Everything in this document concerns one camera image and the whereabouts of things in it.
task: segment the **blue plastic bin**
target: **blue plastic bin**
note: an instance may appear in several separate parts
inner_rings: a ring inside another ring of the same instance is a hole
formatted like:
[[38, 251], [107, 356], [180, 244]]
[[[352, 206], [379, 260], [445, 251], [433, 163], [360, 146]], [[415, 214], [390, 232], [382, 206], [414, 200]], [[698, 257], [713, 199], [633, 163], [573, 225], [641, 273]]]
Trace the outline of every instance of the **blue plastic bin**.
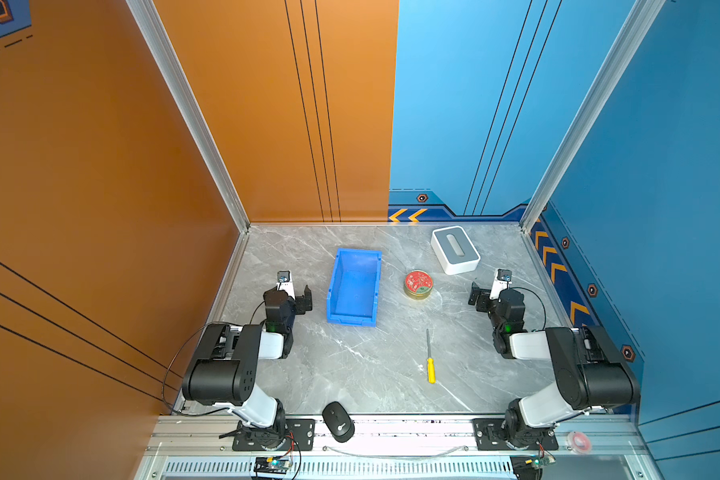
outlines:
[[376, 326], [382, 252], [340, 248], [328, 287], [328, 323]]

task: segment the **black mounting plate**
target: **black mounting plate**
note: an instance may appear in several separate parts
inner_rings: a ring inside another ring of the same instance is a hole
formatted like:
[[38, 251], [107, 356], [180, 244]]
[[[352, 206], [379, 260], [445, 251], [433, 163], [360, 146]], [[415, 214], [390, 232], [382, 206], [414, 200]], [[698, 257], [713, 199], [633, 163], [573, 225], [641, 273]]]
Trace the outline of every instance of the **black mounting plate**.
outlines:
[[[286, 431], [292, 432], [293, 437], [298, 444], [298, 449], [302, 452], [309, 452], [312, 450], [312, 446], [315, 442], [315, 420], [310, 418], [287, 418], [286, 419]], [[279, 448], [269, 450], [262, 447], [259, 440], [270, 439], [269, 434], [266, 433], [244, 433], [240, 432], [235, 435], [232, 441], [232, 450], [235, 452], [286, 452], [291, 447], [291, 442], [287, 438]]]
[[[479, 451], [486, 450], [511, 450], [512, 447], [507, 445], [507, 437], [504, 430], [501, 428], [504, 423], [503, 418], [473, 418], [472, 429], [474, 431], [474, 440], [478, 444]], [[557, 438], [554, 436], [554, 430], [552, 436], [542, 436], [541, 446], [544, 450], [557, 450], [560, 446], [557, 445]], [[525, 448], [524, 450], [533, 450], [533, 447]]]

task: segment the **ventilation grille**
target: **ventilation grille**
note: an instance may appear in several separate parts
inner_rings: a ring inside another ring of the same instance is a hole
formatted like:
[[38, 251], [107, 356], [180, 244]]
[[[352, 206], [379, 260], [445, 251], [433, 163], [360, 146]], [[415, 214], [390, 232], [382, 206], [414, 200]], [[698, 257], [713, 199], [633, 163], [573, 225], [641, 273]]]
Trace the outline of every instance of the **ventilation grille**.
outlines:
[[166, 463], [163, 475], [195, 477], [210, 473], [216, 477], [250, 478], [251, 467], [248, 457], [240, 460], [234, 457], [173, 457]]
[[[165, 478], [250, 478], [250, 457], [172, 457]], [[376, 458], [305, 458], [299, 480], [320, 478], [512, 478], [508, 456], [456, 457], [428, 462]]]

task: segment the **blue wall panel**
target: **blue wall panel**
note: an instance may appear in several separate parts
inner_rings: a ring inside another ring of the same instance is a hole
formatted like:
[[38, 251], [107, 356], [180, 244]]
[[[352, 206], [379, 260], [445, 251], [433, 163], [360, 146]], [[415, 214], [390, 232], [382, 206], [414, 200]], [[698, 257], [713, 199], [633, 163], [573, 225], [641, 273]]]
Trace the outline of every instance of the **blue wall panel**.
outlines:
[[8, 3], [13, 20], [0, 23], [0, 37], [11, 34], [32, 24], [29, 14], [29, 0], [10, 0]]
[[632, 5], [401, 0], [390, 189], [457, 215], [527, 202]]
[[640, 344], [667, 480], [720, 471], [720, 0], [664, 5], [551, 204]]

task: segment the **marble table surface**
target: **marble table surface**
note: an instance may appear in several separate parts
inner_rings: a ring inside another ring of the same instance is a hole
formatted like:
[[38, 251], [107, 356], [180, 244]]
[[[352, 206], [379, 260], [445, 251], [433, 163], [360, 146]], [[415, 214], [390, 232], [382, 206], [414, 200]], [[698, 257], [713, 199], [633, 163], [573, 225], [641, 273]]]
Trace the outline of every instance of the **marble table surface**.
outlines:
[[[279, 270], [290, 270], [296, 294], [312, 289], [313, 310], [296, 317], [285, 360], [259, 360], [257, 384], [282, 400], [289, 414], [319, 414], [340, 401], [350, 413], [503, 412], [509, 401], [554, 381], [549, 362], [505, 360], [496, 353], [486, 313], [467, 304], [470, 285], [490, 288], [494, 269], [512, 270], [513, 286], [535, 291], [547, 325], [559, 326], [516, 224], [462, 226], [481, 255], [478, 268], [446, 275], [429, 244], [436, 226], [253, 226], [222, 320], [248, 323]], [[376, 327], [326, 320], [326, 294], [336, 249], [382, 252]], [[432, 275], [434, 291], [413, 300], [403, 291], [411, 270]], [[525, 294], [528, 330], [541, 328], [538, 300]], [[254, 321], [264, 319], [263, 308]], [[432, 336], [437, 382], [427, 381], [426, 329]], [[189, 412], [207, 408], [188, 402]]]

